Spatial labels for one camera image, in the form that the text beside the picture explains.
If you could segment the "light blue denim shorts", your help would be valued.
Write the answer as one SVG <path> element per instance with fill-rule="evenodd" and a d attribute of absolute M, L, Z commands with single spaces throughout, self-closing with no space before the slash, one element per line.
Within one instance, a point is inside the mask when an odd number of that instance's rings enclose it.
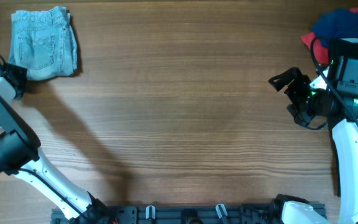
<path fill-rule="evenodd" d="M 77 43 L 66 7 L 16 11 L 11 24 L 8 62 L 26 68 L 28 80 L 69 77 L 77 70 Z"/>

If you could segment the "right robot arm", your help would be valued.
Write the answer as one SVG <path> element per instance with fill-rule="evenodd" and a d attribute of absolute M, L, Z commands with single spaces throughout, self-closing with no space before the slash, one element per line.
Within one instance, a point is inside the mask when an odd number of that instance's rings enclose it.
<path fill-rule="evenodd" d="M 317 116 L 329 127 L 337 157 L 341 205 L 339 223 L 358 223 L 358 39 L 331 39 L 329 64 L 323 68 L 311 58 L 317 78 L 310 80 L 292 67 L 268 82 L 283 90 L 291 103 L 287 110 L 294 122 L 306 129 Z"/>

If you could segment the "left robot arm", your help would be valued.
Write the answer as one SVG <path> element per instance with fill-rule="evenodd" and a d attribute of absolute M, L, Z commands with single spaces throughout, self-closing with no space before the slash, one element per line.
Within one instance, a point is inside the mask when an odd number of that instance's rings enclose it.
<path fill-rule="evenodd" d="M 0 173 L 27 182 L 51 200 L 68 223 L 117 223 L 113 211 L 65 177 L 47 158 L 34 130 L 11 107 L 26 91 L 27 69 L 0 55 Z"/>

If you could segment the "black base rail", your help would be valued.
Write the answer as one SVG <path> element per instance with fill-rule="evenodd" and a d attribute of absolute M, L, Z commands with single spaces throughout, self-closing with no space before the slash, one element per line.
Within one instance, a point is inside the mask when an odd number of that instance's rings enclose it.
<path fill-rule="evenodd" d="M 153 215 L 147 214 L 145 207 L 125 206 L 111 207 L 113 220 L 120 224 L 186 224 L 197 218 L 202 223 L 223 223 L 215 206 L 206 207 L 154 207 Z M 251 203 L 241 206 L 225 206 L 226 223 L 281 223 L 279 218 L 269 219 L 269 204 Z"/>

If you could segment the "blue garment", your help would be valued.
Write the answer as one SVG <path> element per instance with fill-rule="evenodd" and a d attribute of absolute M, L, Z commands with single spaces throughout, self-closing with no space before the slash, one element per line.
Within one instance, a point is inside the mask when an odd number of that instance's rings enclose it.
<path fill-rule="evenodd" d="M 331 39 L 358 39 L 358 13 L 347 9 L 325 13 L 311 30 L 315 36 L 322 37 L 321 45 L 326 48 Z"/>

